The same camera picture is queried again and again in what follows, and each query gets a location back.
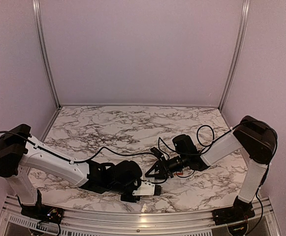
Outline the white remote control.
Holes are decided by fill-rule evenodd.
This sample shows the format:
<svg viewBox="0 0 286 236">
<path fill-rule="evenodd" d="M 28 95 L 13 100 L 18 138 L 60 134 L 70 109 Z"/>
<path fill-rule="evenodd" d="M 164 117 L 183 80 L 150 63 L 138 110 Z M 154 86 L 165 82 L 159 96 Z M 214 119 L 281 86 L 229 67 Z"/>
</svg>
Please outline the white remote control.
<svg viewBox="0 0 286 236">
<path fill-rule="evenodd" d="M 146 177 L 146 176 L 145 176 L 145 172 L 143 172 L 142 177 L 141 177 L 141 181 L 142 181 L 143 183 L 153 184 L 154 180 L 155 180 L 154 177 Z"/>
</svg>

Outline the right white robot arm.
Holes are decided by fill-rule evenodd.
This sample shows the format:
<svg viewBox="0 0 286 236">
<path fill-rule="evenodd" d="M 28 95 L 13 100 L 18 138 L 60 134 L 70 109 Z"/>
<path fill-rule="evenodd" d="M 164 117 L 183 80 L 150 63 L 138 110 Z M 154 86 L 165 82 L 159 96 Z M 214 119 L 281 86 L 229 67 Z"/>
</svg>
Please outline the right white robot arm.
<svg viewBox="0 0 286 236">
<path fill-rule="evenodd" d="M 245 116 L 229 131 L 214 139 L 202 150 L 198 150 L 191 137 L 181 134 L 173 138 L 173 152 L 176 156 L 166 159 L 159 148 L 153 148 L 158 160 L 146 172 L 147 178 L 166 179 L 177 171 L 189 168 L 203 172 L 225 158 L 241 155 L 249 158 L 246 175 L 240 191 L 229 209 L 233 220 L 240 220 L 248 213 L 258 189 L 263 185 L 269 166 L 278 148 L 278 134 L 267 123 L 251 116 Z"/>
</svg>

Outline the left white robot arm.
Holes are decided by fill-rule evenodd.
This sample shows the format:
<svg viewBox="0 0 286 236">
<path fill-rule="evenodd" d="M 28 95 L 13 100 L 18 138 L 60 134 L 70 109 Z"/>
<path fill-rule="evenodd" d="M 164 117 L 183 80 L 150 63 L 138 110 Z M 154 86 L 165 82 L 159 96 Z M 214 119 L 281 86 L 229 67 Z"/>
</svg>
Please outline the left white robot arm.
<svg viewBox="0 0 286 236">
<path fill-rule="evenodd" d="M 140 200 L 142 171 L 136 162 L 74 161 L 47 147 L 32 136 L 30 130 L 30 126 L 20 124 L 9 131 L 0 131 L 0 177 L 10 181 L 21 203 L 28 206 L 35 218 L 44 218 L 48 211 L 46 205 L 37 200 L 31 182 L 20 175 L 22 166 L 60 177 L 83 190 L 119 194 L 124 202 Z"/>
</svg>

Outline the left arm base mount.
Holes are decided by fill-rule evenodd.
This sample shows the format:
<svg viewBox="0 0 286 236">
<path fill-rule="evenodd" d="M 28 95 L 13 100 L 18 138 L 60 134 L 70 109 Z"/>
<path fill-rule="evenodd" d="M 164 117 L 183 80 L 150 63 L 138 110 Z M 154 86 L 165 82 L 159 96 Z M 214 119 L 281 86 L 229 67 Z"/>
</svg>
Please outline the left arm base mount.
<svg viewBox="0 0 286 236">
<path fill-rule="evenodd" d="M 22 208 L 21 214 L 30 218 L 40 220 L 42 222 L 51 222 L 61 224 L 64 209 L 56 206 L 49 206 L 42 203 L 41 192 L 37 189 L 37 201 L 33 206 L 27 206 L 21 203 L 20 198 L 18 202 Z"/>
</svg>

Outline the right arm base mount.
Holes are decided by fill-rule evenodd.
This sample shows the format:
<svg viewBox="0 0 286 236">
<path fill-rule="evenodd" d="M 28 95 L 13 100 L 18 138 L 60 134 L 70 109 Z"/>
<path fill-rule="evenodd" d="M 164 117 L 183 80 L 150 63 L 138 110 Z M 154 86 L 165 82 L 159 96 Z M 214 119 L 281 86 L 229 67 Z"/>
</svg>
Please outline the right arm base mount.
<svg viewBox="0 0 286 236">
<path fill-rule="evenodd" d="M 252 202 L 246 203 L 236 197 L 232 206 L 215 209 L 212 216 L 216 225 L 222 225 L 253 218 L 255 212 Z"/>
</svg>

